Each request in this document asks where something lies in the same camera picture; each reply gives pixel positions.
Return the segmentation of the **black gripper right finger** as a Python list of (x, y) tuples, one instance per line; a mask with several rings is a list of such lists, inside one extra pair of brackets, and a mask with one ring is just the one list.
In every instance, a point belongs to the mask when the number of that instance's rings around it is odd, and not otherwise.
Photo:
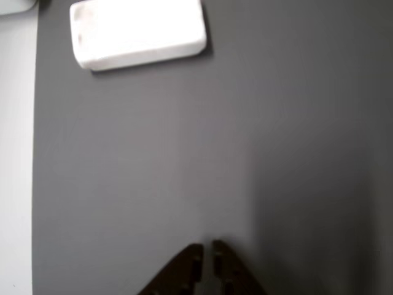
[(212, 247), (214, 276), (220, 280), (221, 294), (267, 295), (262, 285), (227, 243), (214, 240)]

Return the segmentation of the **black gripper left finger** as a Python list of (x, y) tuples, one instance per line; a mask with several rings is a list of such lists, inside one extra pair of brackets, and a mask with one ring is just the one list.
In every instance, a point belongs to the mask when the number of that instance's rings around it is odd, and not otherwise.
[(194, 294), (203, 272), (203, 245), (193, 243), (175, 255), (139, 294)]

